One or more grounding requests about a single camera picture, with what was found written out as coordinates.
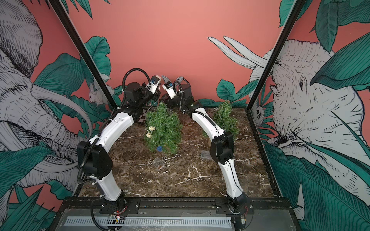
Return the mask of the large green christmas tree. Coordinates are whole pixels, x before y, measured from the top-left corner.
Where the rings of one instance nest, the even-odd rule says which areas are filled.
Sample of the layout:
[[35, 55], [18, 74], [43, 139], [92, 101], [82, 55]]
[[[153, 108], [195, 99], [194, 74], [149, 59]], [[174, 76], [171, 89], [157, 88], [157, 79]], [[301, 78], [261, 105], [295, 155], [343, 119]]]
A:
[[[149, 131], [150, 126], [156, 130]], [[169, 110], [164, 103], [159, 103], [157, 110], [147, 113], [145, 128], [147, 133], [152, 133], [151, 138], [146, 135], [144, 137], [150, 151], [155, 152], [157, 147], [162, 146], [162, 152], [167, 155], [175, 155], [178, 152], [183, 126], [177, 113]]]

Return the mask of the small green christmas tree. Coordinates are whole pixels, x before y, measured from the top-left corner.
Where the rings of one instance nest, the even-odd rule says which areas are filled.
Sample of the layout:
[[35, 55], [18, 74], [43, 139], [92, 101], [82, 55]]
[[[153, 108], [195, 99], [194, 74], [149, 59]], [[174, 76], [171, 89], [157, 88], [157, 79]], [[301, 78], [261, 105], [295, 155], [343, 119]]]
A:
[[224, 131], [229, 131], [233, 134], [233, 139], [236, 140], [239, 133], [238, 120], [232, 116], [232, 106], [230, 101], [226, 100], [217, 108], [205, 109], [212, 120]]

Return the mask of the clear plastic battery box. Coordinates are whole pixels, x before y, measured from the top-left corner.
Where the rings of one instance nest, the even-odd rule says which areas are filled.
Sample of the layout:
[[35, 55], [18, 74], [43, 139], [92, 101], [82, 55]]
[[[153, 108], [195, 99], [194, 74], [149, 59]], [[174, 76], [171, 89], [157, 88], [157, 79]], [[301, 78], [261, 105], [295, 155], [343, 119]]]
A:
[[156, 157], [153, 161], [152, 161], [152, 165], [158, 169], [158, 170], [161, 170], [164, 166], [165, 166], [165, 162], [160, 159], [159, 157]]

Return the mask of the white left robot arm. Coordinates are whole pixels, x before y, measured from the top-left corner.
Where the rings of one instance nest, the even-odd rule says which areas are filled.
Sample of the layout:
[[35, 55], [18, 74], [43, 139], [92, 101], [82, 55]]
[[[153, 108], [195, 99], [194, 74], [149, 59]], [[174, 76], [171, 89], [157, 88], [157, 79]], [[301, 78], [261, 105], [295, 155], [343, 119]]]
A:
[[144, 113], [144, 107], [150, 101], [158, 100], [161, 94], [161, 77], [158, 75], [152, 77], [145, 75], [147, 84], [131, 82], [126, 85], [126, 79], [135, 71], [145, 74], [144, 70], [133, 68], [124, 75], [122, 80], [124, 96], [121, 105], [103, 123], [97, 135], [77, 145], [79, 167], [77, 183], [90, 182], [97, 186], [102, 193], [101, 213], [120, 215], [127, 209], [124, 192], [114, 179], [113, 161], [108, 153], [118, 138], [139, 121]]

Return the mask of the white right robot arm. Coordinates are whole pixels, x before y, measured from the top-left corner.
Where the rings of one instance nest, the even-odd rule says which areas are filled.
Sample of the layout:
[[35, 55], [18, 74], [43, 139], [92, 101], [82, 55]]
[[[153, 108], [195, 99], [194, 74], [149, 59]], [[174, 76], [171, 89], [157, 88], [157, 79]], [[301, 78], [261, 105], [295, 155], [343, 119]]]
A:
[[194, 100], [190, 83], [184, 78], [178, 78], [171, 82], [163, 76], [163, 89], [165, 96], [161, 101], [168, 108], [179, 107], [183, 114], [189, 115], [197, 122], [211, 141], [210, 156], [216, 162], [222, 172], [226, 184], [226, 197], [228, 206], [233, 214], [252, 213], [251, 200], [243, 191], [239, 182], [234, 164], [234, 137], [229, 131], [225, 131], [207, 114], [201, 103]]

